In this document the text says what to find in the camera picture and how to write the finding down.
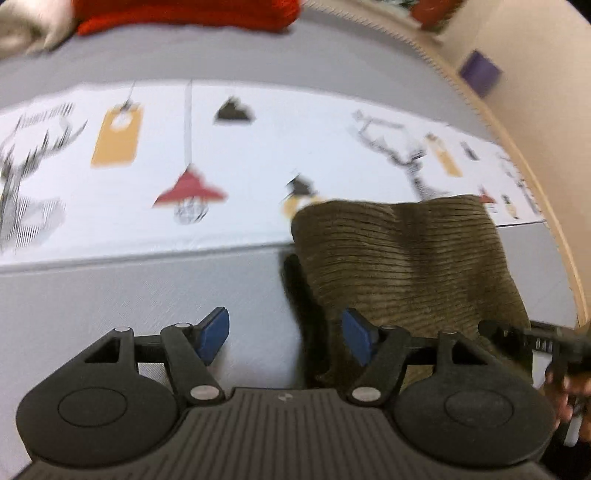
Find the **purple rolled mat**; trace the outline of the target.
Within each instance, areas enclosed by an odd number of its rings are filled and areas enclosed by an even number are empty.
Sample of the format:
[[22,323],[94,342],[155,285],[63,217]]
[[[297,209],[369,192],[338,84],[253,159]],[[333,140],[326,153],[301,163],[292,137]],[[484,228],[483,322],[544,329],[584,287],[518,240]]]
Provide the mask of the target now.
[[459,74],[480,98],[485,98],[499,81],[502,70],[480,51],[473,50]]

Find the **red folded blanket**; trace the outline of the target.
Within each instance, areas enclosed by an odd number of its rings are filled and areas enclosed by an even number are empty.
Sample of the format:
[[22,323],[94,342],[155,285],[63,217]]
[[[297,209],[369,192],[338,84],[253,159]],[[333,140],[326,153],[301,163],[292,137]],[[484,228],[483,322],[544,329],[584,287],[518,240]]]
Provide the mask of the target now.
[[135,24],[198,25],[283,32],[297,21],[296,0],[79,0],[72,3],[77,33],[91,35]]

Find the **white printed deer bedsheet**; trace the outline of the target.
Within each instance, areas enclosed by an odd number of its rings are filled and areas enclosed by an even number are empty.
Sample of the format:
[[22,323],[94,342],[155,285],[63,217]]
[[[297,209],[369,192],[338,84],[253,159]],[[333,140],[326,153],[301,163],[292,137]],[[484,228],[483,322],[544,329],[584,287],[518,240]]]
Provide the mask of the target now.
[[543,221],[501,146],[355,97],[85,84],[1,113],[6,269],[284,244],[311,204],[464,194],[497,226]]

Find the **grey mattress cover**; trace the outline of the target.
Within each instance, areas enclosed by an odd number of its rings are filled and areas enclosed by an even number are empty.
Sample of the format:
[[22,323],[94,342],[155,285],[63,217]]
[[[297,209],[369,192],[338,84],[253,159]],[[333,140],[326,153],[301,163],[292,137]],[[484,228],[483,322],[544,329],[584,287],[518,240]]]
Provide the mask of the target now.
[[[366,15],[308,7],[284,35],[198,27],[131,26],[71,39],[53,53],[1,65],[1,99],[79,83],[174,78],[266,81],[362,93],[490,135],[450,77]],[[230,334],[213,371],[238,393],[193,413],[155,458],[97,472],[100,479],[466,479],[416,452],[377,413],[332,391],[304,388],[296,311],[283,287],[286,246],[145,255],[1,275],[1,475],[88,479],[88,470],[32,463],[16,430],[21,399],[119,326],[140,334],[228,308]]]

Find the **dark olive corduroy pants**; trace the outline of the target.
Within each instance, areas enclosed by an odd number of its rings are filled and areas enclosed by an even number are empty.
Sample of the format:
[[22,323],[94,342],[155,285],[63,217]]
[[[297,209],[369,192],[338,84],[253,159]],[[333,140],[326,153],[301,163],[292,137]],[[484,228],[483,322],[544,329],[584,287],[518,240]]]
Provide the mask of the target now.
[[291,222],[283,278],[304,335],[304,371],[320,387],[360,374],[342,340],[342,312],[418,337],[450,329],[484,349],[480,322],[530,321],[497,228],[474,195],[418,203],[329,201]]

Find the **red stuffed toy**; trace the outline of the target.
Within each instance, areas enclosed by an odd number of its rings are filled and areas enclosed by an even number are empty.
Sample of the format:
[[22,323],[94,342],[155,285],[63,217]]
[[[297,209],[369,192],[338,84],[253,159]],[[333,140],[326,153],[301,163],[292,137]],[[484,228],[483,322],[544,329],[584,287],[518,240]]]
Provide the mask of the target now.
[[410,13],[422,30],[434,30],[444,25],[461,4],[461,0],[419,0],[411,7]]

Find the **cream folded blanket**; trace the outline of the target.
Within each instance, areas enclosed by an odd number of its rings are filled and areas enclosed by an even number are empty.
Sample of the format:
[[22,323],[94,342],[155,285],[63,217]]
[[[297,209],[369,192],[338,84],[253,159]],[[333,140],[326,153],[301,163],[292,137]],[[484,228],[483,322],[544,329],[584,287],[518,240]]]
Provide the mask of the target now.
[[70,0],[1,2],[1,58],[50,51],[76,27]]

